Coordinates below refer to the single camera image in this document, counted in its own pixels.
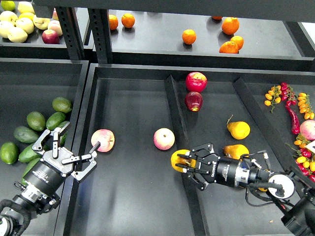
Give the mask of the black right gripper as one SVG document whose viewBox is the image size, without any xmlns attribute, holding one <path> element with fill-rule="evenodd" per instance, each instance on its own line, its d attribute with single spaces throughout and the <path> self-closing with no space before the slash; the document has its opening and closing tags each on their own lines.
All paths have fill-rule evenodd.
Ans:
<svg viewBox="0 0 315 236">
<path fill-rule="evenodd" d="M 219 157 L 214 151 L 212 143 L 206 143 L 193 147 L 192 150 L 184 154 L 177 154 L 178 157 L 184 159 L 194 159 L 198 162 L 196 168 L 192 168 L 183 164 L 175 164 L 187 174 L 188 179 L 200 191 L 204 191 L 208 184 L 217 183 L 224 186 L 236 187 L 239 185 L 237 179 L 237 170 L 241 161 Z M 195 174 L 200 174 L 205 180 L 202 182 Z"/>
</svg>

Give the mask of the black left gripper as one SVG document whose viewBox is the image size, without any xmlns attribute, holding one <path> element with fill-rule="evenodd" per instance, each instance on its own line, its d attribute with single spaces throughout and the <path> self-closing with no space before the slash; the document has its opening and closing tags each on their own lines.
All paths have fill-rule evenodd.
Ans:
<svg viewBox="0 0 315 236">
<path fill-rule="evenodd" d="M 27 182 L 22 192 L 24 198 L 52 197 L 70 173 L 77 182 L 83 182 L 97 167 L 95 159 L 100 142 L 97 142 L 88 154 L 81 156 L 74 156 L 71 151 L 60 146 L 60 137 L 68 131 L 69 127 L 70 122 L 67 121 L 63 128 L 46 129 L 35 141 L 32 149 L 35 153 L 41 154 L 42 158 L 24 176 Z M 51 148 L 50 151 L 44 148 L 46 142 Z M 89 162 L 89 165 L 84 170 L 73 171 L 73 164 L 85 162 Z"/>
</svg>

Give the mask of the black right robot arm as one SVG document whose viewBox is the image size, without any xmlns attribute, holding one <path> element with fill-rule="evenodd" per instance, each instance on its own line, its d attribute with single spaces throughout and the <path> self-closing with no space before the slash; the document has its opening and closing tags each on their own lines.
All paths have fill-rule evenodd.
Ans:
<svg viewBox="0 0 315 236">
<path fill-rule="evenodd" d="M 296 236 L 315 234 L 315 191 L 306 190 L 303 197 L 292 204 L 289 198 L 295 192 L 293 177 L 271 170 L 266 151 L 259 151 L 267 165 L 264 169 L 253 154 L 242 153 L 234 159 L 227 153 L 220 157 L 213 144 L 207 143 L 191 150 L 181 149 L 171 156 L 172 168 L 186 175 L 200 191 L 216 183 L 228 187 L 243 187 L 246 194 L 253 194 L 265 205 L 275 204 L 283 213 L 284 226 Z"/>
</svg>

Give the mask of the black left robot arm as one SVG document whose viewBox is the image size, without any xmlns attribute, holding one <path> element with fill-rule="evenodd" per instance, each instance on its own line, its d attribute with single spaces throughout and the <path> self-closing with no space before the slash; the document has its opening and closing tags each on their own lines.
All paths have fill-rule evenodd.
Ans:
<svg viewBox="0 0 315 236">
<path fill-rule="evenodd" d="M 33 144 L 32 149 L 41 155 L 41 159 L 26 173 L 23 186 L 17 182 L 21 194 L 12 200 L 0 202 L 0 234 L 2 236 L 20 236 L 38 215 L 48 213 L 60 204 L 56 191 L 73 176 L 82 182 L 96 167 L 96 142 L 89 153 L 75 156 L 60 145 L 61 136 L 67 131 L 69 122 L 54 130 L 46 129 Z"/>
</svg>

